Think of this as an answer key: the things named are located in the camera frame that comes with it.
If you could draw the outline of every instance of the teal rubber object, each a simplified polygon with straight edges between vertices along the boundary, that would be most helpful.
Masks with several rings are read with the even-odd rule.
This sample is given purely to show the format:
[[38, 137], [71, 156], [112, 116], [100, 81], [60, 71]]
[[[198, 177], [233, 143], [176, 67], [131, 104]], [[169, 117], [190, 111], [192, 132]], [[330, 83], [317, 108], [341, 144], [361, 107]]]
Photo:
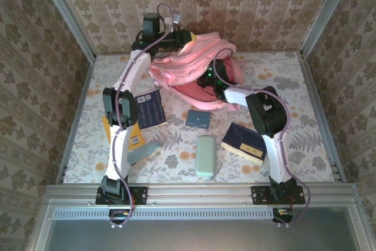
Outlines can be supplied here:
[[141, 161], [142, 159], [151, 156], [156, 150], [161, 148], [162, 145], [158, 141], [153, 141], [144, 146], [136, 148], [130, 152], [128, 152], [128, 162], [131, 165]]
[[196, 175], [212, 178], [216, 174], [216, 139], [211, 135], [199, 136], [196, 151]]

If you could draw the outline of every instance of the book cover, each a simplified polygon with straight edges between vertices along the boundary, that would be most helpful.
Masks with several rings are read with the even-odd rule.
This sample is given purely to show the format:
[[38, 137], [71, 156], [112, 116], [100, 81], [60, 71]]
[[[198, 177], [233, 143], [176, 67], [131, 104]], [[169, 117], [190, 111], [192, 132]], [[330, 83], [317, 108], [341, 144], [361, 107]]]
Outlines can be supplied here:
[[[102, 117], [102, 122], [103, 122], [103, 126], [105, 127], [106, 136], [108, 138], [108, 143], [111, 143], [110, 124], [108, 123], [106, 116]], [[143, 145], [145, 145], [145, 140], [141, 134], [139, 124], [135, 123], [132, 129], [132, 132], [130, 133], [128, 150], [134, 150]]]
[[135, 97], [139, 108], [140, 129], [154, 128], [167, 123], [159, 90]]
[[266, 145], [263, 137], [257, 132], [236, 123], [231, 123], [221, 146], [259, 165], [265, 160]]

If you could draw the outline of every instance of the small blue box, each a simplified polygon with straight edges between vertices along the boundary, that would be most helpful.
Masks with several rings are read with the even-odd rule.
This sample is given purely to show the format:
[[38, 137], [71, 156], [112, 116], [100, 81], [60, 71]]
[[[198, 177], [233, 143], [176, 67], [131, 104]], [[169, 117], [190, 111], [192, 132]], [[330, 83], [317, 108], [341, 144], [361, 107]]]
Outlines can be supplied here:
[[210, 125], [210, 112], [188, 110], [186, 126], [207, 129]]

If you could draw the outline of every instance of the metal frame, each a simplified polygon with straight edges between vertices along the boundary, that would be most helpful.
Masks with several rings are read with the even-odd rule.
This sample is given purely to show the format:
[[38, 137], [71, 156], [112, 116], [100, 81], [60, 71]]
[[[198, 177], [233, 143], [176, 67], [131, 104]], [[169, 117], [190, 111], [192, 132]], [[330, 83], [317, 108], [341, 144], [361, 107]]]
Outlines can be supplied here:
[[72, 122], [72, 126], [70, 128], [68, 140], [66, 141], [63, 157], [62, 157], [62, 160], [61, 160], [61, 163], [60, 163], [59, 172], [58, 172], [58, 175], [57, 175], [56, 180], [55, 180], [55, 183], [57, 185], [63, 182], [65, 170], [66, 170], [66, 167], [68, 165], [69, 158], [70, 158], [71, 153], [72, 153], [73, 144], [74, 144], [74, 141], [75, 141], [75, 138], [76, 138], [76, 133], [77, 133], [78, 125], [79, 125], [79, 122], [80, 122], [81, 114], [82, 114], [82, 111], [83, 111], [83, 106], [85, 104], [86, 95], [88, 94], [90, 81], [93, 77], [94, 66], [95, 66], [95, 62], [90, 63], [88, 72], [86, 74], [85, 82], [83, 83], [82, 92], [81, 92], [81, 95], [80, 95], [80, 99], [78, 100], [75, 117], [73, 118], [73, 122]]
[[316, 20], [301, 47], [304, 56], [308, 56], [311, 53], [339, 1], [340, 0], [325, 0], [321, 12], [316, 17]]
[[79, 25], [77, 24], [74, 14], [69, 9], [65, 0], [53, 0], [53, 3], [59, 9], [64, 21], [67, 23], [70, 31], [73, 33], [78, 44], [80, 45], [83, 53], [87, 57], [88, 61], [92, 63], [95, 60], [95, 55], [90, 47], [89, 42], [86, 40], [83, 32], [81, 31]]
[[[138, 212], [152, 212], [157, 209], [189, 209], [213, 211], [229, 208], [231, 211], [266, 211], [265, 219], [270, 219], [267, 208], [283, 206], [254, 206], [251, 198], [251, 186], [268, 185], [267, 183], [237, 183], [237, 184], [138, 184], [149, 187], [146, 206], [138, 206]], [[78, 210], [76, 219], [91, 219], [85, 212], [98, 210], [95, 197], [99, 184], [64, 184], [50, 185], [46, 188], [41, 213], [34, 226], [28, 250], [44, 250], [52, 222], [58, 220], [57, 210]], [[311, 189], [310, 207], [345, 207], [352, 220], [352, 227], [358, 239], [361, 250], [376, 250], [376, 244], [370, 226], [365, 220], [358, 188], [353, 183], [317, 183], [309, 184]], [[129, 206], [112, 206], [127, 209]]]
[[298, 54], [300, 68], [303, 73], [305, 85], [307, 86], [308, 95], [310, 96], [313, 111], [316, 115], [318, 128], [321, 133], [324, 147], [328, 153], [329, 158], [335, 162], [338, 174], [342, 182], [347, 182], [345, 171], [342, 167], [340, 156], [338, 155], [337, 148], [335, 147], [334, 139], [330, 131], [329, 123], [324, 112], [323, 104], [321, 103], [315, 81], [311, 72], [311, 68], [306, 59]]

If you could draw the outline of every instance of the blue book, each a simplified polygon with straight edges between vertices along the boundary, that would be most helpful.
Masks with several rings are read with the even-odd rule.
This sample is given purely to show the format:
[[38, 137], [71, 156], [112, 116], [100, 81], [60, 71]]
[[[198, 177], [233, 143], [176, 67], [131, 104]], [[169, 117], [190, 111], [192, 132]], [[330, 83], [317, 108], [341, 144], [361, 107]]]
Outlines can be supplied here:
[[259, 133], [236, 123], [231, 123], [221, 146], [260, 165], [265, 160], [266, 145], [263, 137]]
[[139, 108], [140, 129], [154, 128], [167, 123], [159, 90], [135, 97]]

